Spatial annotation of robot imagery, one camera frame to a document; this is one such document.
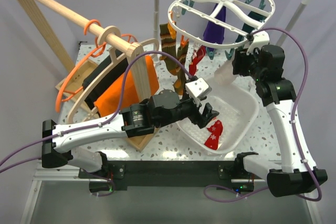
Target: wooden base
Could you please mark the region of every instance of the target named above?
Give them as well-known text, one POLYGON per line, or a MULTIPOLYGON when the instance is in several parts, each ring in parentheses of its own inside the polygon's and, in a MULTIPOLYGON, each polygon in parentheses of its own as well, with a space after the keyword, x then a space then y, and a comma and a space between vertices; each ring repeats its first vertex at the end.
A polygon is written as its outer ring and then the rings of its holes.
POLYGON ((125 140, 132 145, 136 150, 142 152, 142 150, 147 146, 149 141, 153 138, 153 136, 157 133, 159 129, 155 129, 153 134, 146 136, 135 136, 131 138, 125 138, 125 140))
MULTIPOLYGON (((80 87, 82 87, 84 79, 89 76, 95 68, 98 66, 97 63, 93 62, 92 60, 87 60, 76 72, 74 76, 72 76, 71 80, 69 81, 67 87, 65 88, 67 91, 75 92, 80 87)), ((56 85, 56 89, 60 90, 62 84, 64 82, 64 79, 56 85)), ((71 101, 76 102, 77 99, 80 97, 80 95, 83 93, 81 90, 78 94, 76 94, 73 98, 71 98, 71 101)), ((71 94, 64 93, 65 97, 69 97, 71 94)), ((87 112, 91 112, 89 107, 83 102, 81 104, 81 108, 84 109, 87 112)))

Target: table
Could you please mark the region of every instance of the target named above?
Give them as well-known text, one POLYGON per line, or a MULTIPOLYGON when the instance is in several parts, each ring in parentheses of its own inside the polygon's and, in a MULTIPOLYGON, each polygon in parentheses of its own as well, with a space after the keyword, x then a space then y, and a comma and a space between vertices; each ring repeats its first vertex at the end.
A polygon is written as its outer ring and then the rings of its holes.
MULTIPOLYGON (((88 52, 94 48, 94 45, 81 44, 79 48, 77 62, 83 58, 88 52)), ((144 47, 145 51, 152 50, 152 46, 144 47)), ((187 54, 186 66, 188 66, 189 59, 191 58, 192 45, 190 45, 189 52, 187 54)), ((92 58, 93 61, 100 63, 108 55, 108 50, 103 53, 102 56, 92 58)), ((218 50, 215 52, 215 57, 210 60, 209 57, 205 57, 198 65, 196 75, 198 77, 209 77, 213 75, 215 70, 224 63, 226 60, 224 50, 218 50)), ((156 73, 160 83, 159 90, 172 89, 172 84, 176 80, 176 77, 169 74, 165 67, 164 61, 160 61, 156 66, 156 73)), ((239 85, 243 89, 248 89, 248 83, 250 77, 238 77, 235 80, 235 84, 239 85)), ((102 151, 106 153, 110 160, 125 160, 125 161, 231 161, 234 160, 236 155, 241 152, 257 152, 259 155, 266 157, 270 161, 281 161, 281 153, 273 127, 272 121, 266 112, 266 109, 262 106, 261 99, 255 95, 259 101, 259 114, 248 130, 242 141, 238 144, 234 151, 226 155, 209 156, 196 144, 191 143, 185 139, 179 137, 179 128, 176 124, 171 124, 161 128, 149 142, 142 152, 137 151, 130 146, 123 139, 104 140, 82 147, 87 148, 92 152, 102 151)), ((60 113, 59 124, 66 122, 66 116, 72 107, 73 102, 66 102, 60 113)), ((81 122, 86 116, 86 112, 80 109, 76 112, 74 117, 75 122, 81 122)))

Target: laundry basket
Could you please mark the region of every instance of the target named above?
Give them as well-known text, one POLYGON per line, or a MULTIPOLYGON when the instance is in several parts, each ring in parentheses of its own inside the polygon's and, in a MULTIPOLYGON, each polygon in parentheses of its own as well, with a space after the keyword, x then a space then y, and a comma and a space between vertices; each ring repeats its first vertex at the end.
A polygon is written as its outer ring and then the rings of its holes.
POLYGON ((213 110, 219 112, 219 116, 209 123, 210 127, 216 120, 223 124, 223 133, 218 142, 218 149, 213 150, 204 145, 210 136, 207 128, 199 129, 197 125, 191 124, 189 119, 177 122, 182 136, 199 145, 207 151, 208 155, 222 155, 234 150, 247 130, 256 119, 259 112, 259 103, 253 94, 240 88, 235 84, 220 86, 211 77, 206 80, 212 87, 212 92, 202 105, 210 103, 213 110))

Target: white plastic drying hanger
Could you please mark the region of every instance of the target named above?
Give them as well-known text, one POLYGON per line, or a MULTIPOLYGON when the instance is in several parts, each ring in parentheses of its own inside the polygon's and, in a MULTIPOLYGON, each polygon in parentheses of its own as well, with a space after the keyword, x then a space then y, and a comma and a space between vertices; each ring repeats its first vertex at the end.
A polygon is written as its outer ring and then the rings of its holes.
MULTIPOLYGON (((268 1, 270 7, 271 7, 271 11, 270 12, 266 12, 264 10, 261 10, 257 7, 253 7, 250 6, 248 4, 245 4, 241 1, 238 0, 192 0, 194 2, 199 2, 199 3, 204 3, 204 2, 212 2, 212 3, 217 3, 217 8, 215 8, 215 10, 210 14, 205 14, 202 13, 190 6, 184 5, 182 2, 183 0, 175 0, 169 7, 168 9, 168 20, 169 23, 171 24, 171 26, 176 30, 179 31, 182 35, 184 35, 185 37, 189 38, 190 40, 193 40, 197 43, 200 43, 204 46, 207 47, 211 47, 211 48, 221 48, 221 49, 230 49, 230 48, 236 48, 239 46, 243 46, 246 42, 247 39, 244 39, 241 42, 238 43, 233 43, 233 44, 213 44, 213 43, 208 43, 206 41, 201 40, 198 37, 193 36, 192 34, 189 34, 187 31, 185 31, 183 28, 179 28, 177 27, 174 23, 173 20, 170 17, 170 11, 174 11, 176 8, 184 8, 186 9, 186 11, 188 12, 192 12, 198 16, 200 16, 201 18, 210 20, 212 22, 214 22, 215 24, 218 24, 224 28, 230 29, 231 31, 242 35, 242 36, 246 36, 246 32, 242 31, 239 28, 236 28, 234 26, 231 26, 225 22, 222 22, 218 19, 216 19, 216 15, 218 14, 218 12, 220 11, 220 9, 225 6, 226 8, 230 9, 234 14, 236 14, 240 20, 242 20, 244 23, 254 27, 256 30, 261 29, 266 23, 267 21, 270 19, 270 17, 273 15, 274 11, 275 11, 275 3, 273 0, 266 0, 268 1), (242 8, 256 12, 258 14, 261 14, 263 16, 266 17, 266 19, 263 22, 258 22, 254 19, 251 19, 250 17, 248 17, 243 11, 242 8)), ((286 30, 290 31, 292 29, 292 27, 294 26, 294 24, 296 23, 296 21, 298 20, 299 16, 301 15, 301 13, 303 12, 303 10, 305 9, 306 5, 309 3, 309 0, 302 0, 300 5, 298 6, 297 10, 295 11, 294 15, 292 16, 291 20, 289 21, 286 30)), ((159 0, 154 0, 154 37, 157 38, 159 36, 159 0)), ((280 39, 277 42, 278 46, 281 46, 282 43, 285 41, 286 39, 286 35, 281 35, 280 39)))

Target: wooden tray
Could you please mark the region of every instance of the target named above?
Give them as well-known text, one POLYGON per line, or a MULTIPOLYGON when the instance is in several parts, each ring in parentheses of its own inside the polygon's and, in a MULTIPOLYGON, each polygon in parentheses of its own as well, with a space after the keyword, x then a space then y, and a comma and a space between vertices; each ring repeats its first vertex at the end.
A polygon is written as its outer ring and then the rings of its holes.
MULTIPOLYGON (((76 72, 74 76, 72 76, 71 80, 69 81, 66 90, 75 92, 78 90, 80 87, 82 87, 84 79, 89 76, 95 68, 98 66, 97 63, 93 62, 92 60, 88 59, 76 72)), ((56 85, 56 89, 60 90, 65 78, 56 85)), ((71 101, 76 102, 77 99, 80 97, 80 95, 83 93, 81 90, 76 94, 74 97, 71 98, 71 101)), ((63 94, 65 97, 69 97, 71 94, 70 93, 64 93, 63 94)), ((82 109, 84 109, 87 112, 91 112, 90 108, 83 102, 80 106, 82 109)))

